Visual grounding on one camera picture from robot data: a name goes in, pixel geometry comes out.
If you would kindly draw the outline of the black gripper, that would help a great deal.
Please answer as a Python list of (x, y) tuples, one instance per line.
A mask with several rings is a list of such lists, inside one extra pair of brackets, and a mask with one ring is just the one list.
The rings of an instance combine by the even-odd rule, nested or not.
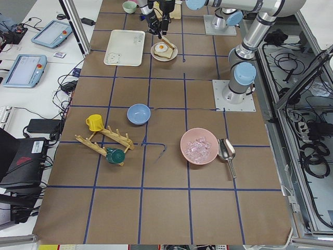
[(159, 8), (162, 11), (162, 19), (169, 19), (175, 8), (175, 0), (160, 0)]
[(159, 20), (158, 20), (156, 14), (148, 14), (147, 23), (148, 23), (149, 29), (157, 31), (157, 36), (159, 39), (162, 39), (162, 34), (163, 35), (167, 34), (167, 31), (168, 31), (168, 18), (167, 17), (163, 17), (163, 19), (161, 21), (161, 29), (159, 28)]

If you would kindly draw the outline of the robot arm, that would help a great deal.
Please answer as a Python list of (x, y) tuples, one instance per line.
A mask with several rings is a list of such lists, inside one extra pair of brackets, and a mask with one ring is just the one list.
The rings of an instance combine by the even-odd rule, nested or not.
[(153, 9), (153, 4), (149, 4), (147, 0), (137, 0), (137, 4), (148, 23), (148, 32), (157, 35), (161, 39), (160, 21)]
[(246, 10), (257, 13), (250, 29), (241, 44), (233, 48), (228, 56), (231, 79), (222, 90), (222, 97), (231, 104), (243, 102), (248, 87), (254, 82), (257, 71), (250, 63), (255, 51), (264, 39), (269, 28), (278, 17), (295, 14), (305, 1), (186, 1), (189, 9), (197, 10), (203, 6), (224, 9)]

